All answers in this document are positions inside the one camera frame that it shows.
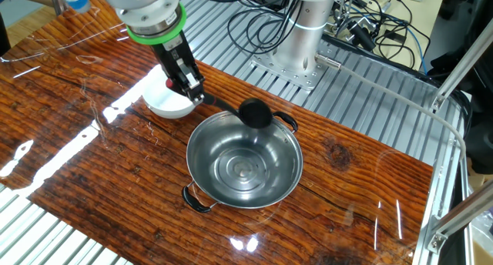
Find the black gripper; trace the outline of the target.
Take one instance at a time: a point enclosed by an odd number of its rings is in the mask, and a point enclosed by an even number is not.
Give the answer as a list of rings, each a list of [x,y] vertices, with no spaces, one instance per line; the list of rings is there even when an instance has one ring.
[[[205,78],[198,65],[192,65],[193,55],[185,35],[179,33],[168,42],[152,45],[151,48],[163,71],[171,79],[170,88],[187,97],[195,106],[202,103]]]

